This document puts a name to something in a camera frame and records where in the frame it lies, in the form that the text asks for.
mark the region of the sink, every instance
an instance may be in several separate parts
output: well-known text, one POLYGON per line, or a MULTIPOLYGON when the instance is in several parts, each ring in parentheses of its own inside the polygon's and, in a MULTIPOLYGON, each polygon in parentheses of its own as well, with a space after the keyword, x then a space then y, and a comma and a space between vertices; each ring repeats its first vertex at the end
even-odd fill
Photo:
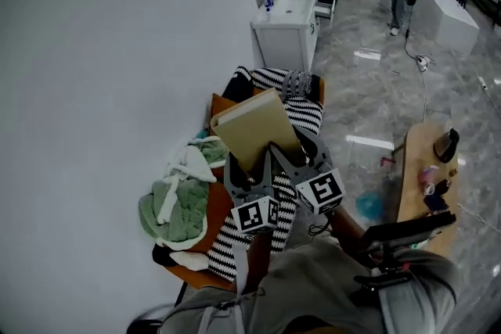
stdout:
POLYGON ((254 28, 270 25, 284 28, 310 26, 309 19, 316 0, 274 0, 274 2, 269 16, 264 5, 259 8, 252 22, 254 28))

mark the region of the tiled floor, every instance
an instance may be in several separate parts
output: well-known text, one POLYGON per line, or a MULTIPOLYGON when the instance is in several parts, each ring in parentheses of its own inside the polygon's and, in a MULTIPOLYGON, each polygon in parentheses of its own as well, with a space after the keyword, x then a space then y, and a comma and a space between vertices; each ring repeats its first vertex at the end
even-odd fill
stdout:
MULTIPOLYGON (((365 226, 374 224, 374 219, 359 213, 355 200, 376 194, 384 199, 384 217, 391 219, 399 168, 380 167, 380 158, 389 155, 387 144, 399 145, 413 124, 434 120, 461 135, 460 203, 501 228, 501 119, 495 110, 501 113, 501 35, 472 5, 467 9, 481 33, 469 56, 411 33, 409 53, 425 53, 435 60, 421 76, 415 61, 405 54, 405 30, 398 37, 389 35, 389 1, 339 0, 333 26, 323 26, 314 58, 312 71, 326 81, 321 136, 344 178, 345 206, 365 226), (379 52, 380 59, 357 56, 366 52, 361 48, 379 52), (486 92, 477 74, 485 79, 486 92), (363 145, 349 141, 353 137, 380 142, 363 145)), ((501 275, 495 276, 501 264, 501 234, 462 210, 458 218, 451 258, 463 273, 464 287, 445 332, 484 332, 501 312, 501 275)), ((307 240, 310 220, 300 212, 290 245, 307 240)))

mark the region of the beige book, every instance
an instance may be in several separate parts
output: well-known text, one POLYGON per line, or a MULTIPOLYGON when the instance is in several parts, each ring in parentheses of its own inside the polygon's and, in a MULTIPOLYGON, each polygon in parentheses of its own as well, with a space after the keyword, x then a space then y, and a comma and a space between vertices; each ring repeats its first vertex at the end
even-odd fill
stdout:
POLYGON ((247 172, 258 168, 270 142, 278 145, 291 162, 304 163, 301 143, 274 88, 215 115, 211 126, 247 172))

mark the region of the table leg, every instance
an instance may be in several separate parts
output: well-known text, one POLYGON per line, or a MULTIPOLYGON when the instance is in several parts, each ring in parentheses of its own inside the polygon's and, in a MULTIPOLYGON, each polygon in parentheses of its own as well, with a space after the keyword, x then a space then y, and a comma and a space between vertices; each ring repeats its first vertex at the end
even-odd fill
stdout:
POLYGON ((405 145, 405 142, 404 142, 404 143, 402 143, 402 144, 401 144, 398 148, 393 149, 393 150, 391 151, 391 155, 393 156, 393 155, 395 155, 397 152, 399 152, 399 151, 401 151, 402 149, 404 149, 404 145, 405 145))

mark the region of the white table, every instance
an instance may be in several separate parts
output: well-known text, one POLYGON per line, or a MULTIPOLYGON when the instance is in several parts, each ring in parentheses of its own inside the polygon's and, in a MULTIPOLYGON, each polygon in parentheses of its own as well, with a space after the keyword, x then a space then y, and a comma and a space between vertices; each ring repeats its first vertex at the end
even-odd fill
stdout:
POLYGON ((474 47, 479 31, 456 0, 417 0, 411 25, 413 31, 466 55, 474 47))

